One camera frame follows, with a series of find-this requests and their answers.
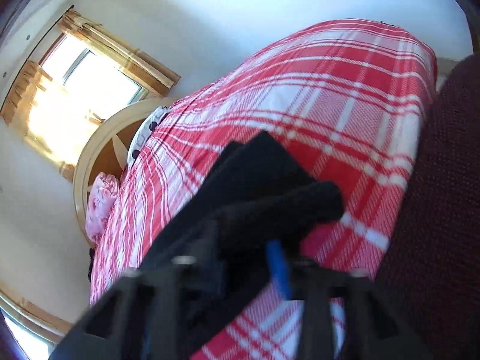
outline blue object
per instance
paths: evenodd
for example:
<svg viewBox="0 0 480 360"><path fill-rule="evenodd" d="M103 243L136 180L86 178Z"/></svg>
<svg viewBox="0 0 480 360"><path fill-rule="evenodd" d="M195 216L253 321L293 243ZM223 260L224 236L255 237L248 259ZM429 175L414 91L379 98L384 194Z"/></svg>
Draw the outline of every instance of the blue object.
<svg viewBox="0 0 480 360"><path fill-rule="evenodd" d="M290 269L280 241L275 239L268 242L266 246L266 254L270 276L273 279L278 292L280 292L283 298L292 299Z"/></svg>

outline plaid blanket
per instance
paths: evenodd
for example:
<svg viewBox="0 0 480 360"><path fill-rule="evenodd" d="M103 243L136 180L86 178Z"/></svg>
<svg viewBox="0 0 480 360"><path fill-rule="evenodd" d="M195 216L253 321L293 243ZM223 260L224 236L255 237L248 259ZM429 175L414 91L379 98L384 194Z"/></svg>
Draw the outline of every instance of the plaid blanket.
<svg viewBox="0 0 480 360"><path fill-rule="evenodd" d="M94 303L195 194L222 149L267 130L318 180L342 190L346 212L317 226L302 251L323 266L375 276L435 98L434 52L408 32L345 19L273 43L217 82L177 101L126 174L95 253ZM345 333L332 301L336 347ZM194 359L290 359L302 304L268 285Z"/></svg>

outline bright window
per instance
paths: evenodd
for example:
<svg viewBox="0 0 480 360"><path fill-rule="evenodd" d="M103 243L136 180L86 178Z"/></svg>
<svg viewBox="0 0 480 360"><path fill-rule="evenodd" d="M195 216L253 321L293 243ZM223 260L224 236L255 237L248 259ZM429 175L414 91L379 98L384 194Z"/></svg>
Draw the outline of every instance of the bright window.
<svg viewBox="0 0 480 360"><path fill-rule="evenodd" d="M49 346L47 343L37 338L27 329L18 326L10 318L6 317L5 322L23 351L31 360L47 360L49 358Z"/></svg>
<svg viewBox="0 0 480 360"><path fill-rule="evenodd" d="M108 119L146 93L107 58L97 56L71 36L61 41L42 68L101 119Z"/></svg>

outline pink pillow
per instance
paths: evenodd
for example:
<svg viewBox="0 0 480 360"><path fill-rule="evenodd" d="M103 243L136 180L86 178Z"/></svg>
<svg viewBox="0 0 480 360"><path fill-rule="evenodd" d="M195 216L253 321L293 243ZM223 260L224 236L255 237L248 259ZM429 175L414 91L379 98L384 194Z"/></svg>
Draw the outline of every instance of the pink pillow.
<svg viewBox="0 0 480 360"><path fill-rule="evenodd" d="M100 172L95 178L88 198L85 231L88 238L99 243L109 221L110 211L117 200L119 181L114 175Z"/></svg>

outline pillow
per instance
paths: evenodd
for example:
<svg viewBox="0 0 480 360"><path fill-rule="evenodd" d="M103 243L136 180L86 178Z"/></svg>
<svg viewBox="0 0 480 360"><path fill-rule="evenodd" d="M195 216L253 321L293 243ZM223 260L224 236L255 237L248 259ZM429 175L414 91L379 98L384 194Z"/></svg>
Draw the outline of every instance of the pillow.
<svg viewBox="0 0 480 360"><path fill-rule="evenodd" d="M114 175L100 172L95 178L88 198L85 231L88 238L99 243L109 221L110 211L117 200L119 181Z"/></svg>
<svg viewBox="0 0 480 360"><path fill-rule="evenodd" d="M128 149L127 155L127 169L130 169L137 159L140 151L147 142L147 139L150 138L152 132L155 131L155 128L160 124L162 119L169 112L168 108L165 105L162 105L155 109L148 117L143 121L140 128L137 130L131 141L130 148Z"/></svg>

